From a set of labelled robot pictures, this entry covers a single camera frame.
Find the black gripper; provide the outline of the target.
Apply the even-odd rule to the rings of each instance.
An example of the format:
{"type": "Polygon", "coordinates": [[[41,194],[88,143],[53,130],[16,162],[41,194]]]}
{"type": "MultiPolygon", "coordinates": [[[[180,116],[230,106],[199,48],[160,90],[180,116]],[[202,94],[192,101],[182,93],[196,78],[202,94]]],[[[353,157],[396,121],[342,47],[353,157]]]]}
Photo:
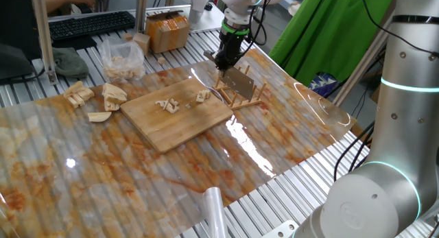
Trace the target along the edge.
{"type": "Polygon", "coordinates": [[[246,31],[227,32],[222,30],[219,33],[221,40],[219,49],[213,53],[213,61],[220,71],[229,70],[242,58],[241,44],[248,34],[246,31]]]}

